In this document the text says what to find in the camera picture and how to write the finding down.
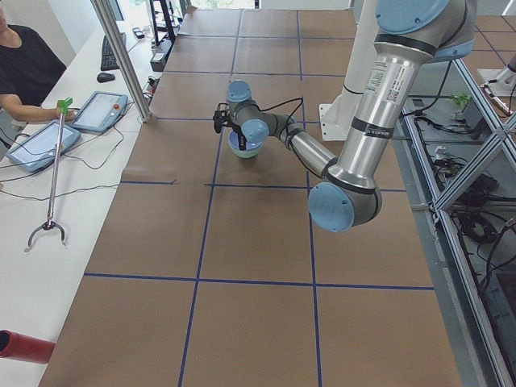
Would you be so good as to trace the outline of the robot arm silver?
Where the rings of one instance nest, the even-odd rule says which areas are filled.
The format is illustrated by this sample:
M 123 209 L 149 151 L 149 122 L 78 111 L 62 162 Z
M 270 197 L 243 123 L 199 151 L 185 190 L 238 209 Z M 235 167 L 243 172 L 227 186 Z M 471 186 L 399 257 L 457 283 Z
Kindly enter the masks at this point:
M 472 51 L 476 9 L 475 1 L 377 3 L 377 55 L 339 156 L 288 115 L 261 110 L 245 81 L 229 83 L 228 107 L 214 115 L 214 126 L 230 127 L 241 145 L 260 146 L 276 137 L 322 178 L 308 200 L 311 218 L 322 229 L 340 232 L 367 223 L 381 210 L 374 174 L 418 71 Z

